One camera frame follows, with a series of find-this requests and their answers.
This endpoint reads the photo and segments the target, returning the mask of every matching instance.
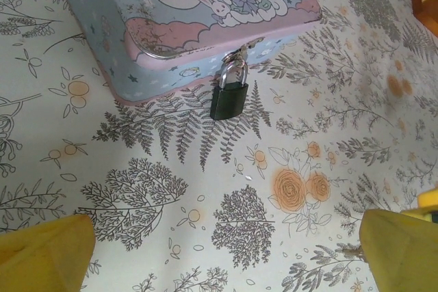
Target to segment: floral tablecloth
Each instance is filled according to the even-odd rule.
[[[65,0],[0,0],[0,232],[90,215],[85,292],[376,291],[363,212],[438,177],[438,41],[411,0],[318,1],[213,122],[210,85],[115,103]]]

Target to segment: padlock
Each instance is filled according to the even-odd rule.
[[[248,84],[248,64],[242,56],[235,54],[232,58],[227,57],[225,67],[222,70],[219,84],[214,88],[213,101],[211,103],[210,117],[213,120],[227,120],[240,115],[244,110]],[[227,83],[230,73],[242,70],[240,81]]]

